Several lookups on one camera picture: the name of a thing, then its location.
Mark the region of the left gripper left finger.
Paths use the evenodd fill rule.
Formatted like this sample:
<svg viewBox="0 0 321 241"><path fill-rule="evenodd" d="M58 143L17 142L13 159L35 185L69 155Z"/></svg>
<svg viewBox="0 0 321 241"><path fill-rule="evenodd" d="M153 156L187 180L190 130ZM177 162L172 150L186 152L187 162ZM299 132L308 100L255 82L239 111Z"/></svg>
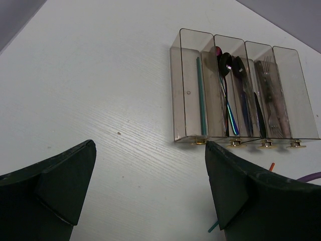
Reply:
<svg viewBox="0 0 321 241"><path fill-rule="evenodd" d="M96 160L86 140L56 156L1 175L1 240L69 240Z"/></svg>

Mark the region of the fork with pink handle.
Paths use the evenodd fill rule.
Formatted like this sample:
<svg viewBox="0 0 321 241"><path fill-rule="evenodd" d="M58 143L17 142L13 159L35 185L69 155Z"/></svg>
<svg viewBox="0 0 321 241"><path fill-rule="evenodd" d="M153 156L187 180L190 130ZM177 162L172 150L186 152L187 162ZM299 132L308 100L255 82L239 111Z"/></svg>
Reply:
<svg viewBox="0 0 321 241"><path fill-rule="evenodd" d="M275 82L272 79L270 65L272 63L272 56L266 56L263 60L264 71L270 75L271 78L271 89L273 94L273 104L276 110L277 119L278 119L278 129L274 132L271 132L273 137L277 138L290 138L290 129L285 119L284 104L281 102L279 91L275 86Z"/></svg>

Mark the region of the black knife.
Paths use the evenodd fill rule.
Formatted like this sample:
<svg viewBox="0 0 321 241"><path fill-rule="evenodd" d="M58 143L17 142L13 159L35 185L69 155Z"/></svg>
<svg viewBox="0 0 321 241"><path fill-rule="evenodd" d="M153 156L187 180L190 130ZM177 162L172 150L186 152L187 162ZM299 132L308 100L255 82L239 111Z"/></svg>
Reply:
<svg viewBox="0 0 321 241"><path fill-rule="evenodd" d="M232 72L234 75L235 85L238 91L238 97L240 101L241 109L241 135L244 137L266 137L266 127L264 123L263 113L260 107L258 96L256 92L253 91L251 85L251 80L248 77L246 67L244 65L243 59L239 56L233 57L232 60ZM248 136L243 113L241 107L241 92L246 93L248 110L253 124L253 136Z"/></svg>

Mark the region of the teal chopstick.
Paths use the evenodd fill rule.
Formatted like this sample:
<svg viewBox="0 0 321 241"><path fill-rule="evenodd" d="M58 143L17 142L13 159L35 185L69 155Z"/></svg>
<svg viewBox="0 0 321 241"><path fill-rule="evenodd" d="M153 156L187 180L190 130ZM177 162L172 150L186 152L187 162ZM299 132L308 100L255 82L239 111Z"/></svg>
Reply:
<svg viewBox="0 0 321 241"><path fill-rule="evenodd" d="M209 229L208 233L211 233L218 226L218 221L216 221Z"/></svg>
<svg viewBox="0 0 321 241"><path fill-rule="evenodd" d="M205 136L207 134L207 124L206 124L206 110L205 110L203 80L202 80L202 68L201 68L201 59L200 59L200 57L196 58L196 64L197 64L197 77L198 77L198 90L199 90L201 135Z"/></svg>

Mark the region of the fork with dark handle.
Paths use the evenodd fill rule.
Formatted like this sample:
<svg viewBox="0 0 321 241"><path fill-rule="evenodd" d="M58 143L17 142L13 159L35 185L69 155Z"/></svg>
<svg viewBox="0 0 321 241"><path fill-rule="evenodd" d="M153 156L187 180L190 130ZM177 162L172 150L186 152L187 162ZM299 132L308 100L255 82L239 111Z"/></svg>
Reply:
<svg viewBox="0 0 321 241"><path fill-rule="evenodd" d="M267 109L269 128L271 132L275 132L278 129L279 125L276 110L273 104L271 78L270 75L264 71L264 65L262 61L256 61L255 66L258 71L261 92Z"/></svg>

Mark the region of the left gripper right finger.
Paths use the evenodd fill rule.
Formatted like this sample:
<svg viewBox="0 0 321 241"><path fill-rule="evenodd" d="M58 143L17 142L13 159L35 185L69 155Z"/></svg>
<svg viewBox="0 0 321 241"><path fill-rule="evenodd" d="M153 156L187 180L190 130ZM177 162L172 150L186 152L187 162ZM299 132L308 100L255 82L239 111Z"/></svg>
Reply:
<svg viewBox="0 0 321 241"><path fill-rule="evenodd" d="M205 162L226 240L320 240L320 186L273 173L207 142Z"/></svg>

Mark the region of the short orange chopstick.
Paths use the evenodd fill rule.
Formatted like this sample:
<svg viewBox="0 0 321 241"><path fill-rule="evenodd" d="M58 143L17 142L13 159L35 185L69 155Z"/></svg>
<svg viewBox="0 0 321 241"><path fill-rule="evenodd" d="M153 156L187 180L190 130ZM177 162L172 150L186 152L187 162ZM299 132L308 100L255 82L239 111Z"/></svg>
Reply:
<svg viewBox="0 0 321 241"><path fill-rule="evenodd" d="M272 172L274 166L275 166L275 163L272 163L271 166L270 166L270 168L269 168L269 171L270 171L270 172Z"/></svg>

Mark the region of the iridescent blue knife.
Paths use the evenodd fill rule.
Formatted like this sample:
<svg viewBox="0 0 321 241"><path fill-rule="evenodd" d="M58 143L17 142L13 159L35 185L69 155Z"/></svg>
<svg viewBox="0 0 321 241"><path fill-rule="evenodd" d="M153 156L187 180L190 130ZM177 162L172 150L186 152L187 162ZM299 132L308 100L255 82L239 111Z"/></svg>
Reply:
<svg viewBox="0 0 321 241"><path fill-rule="evenodd" d="M241 107L248 136L253 136L253 124L247 105L246 93L241 92Z"/></svg>

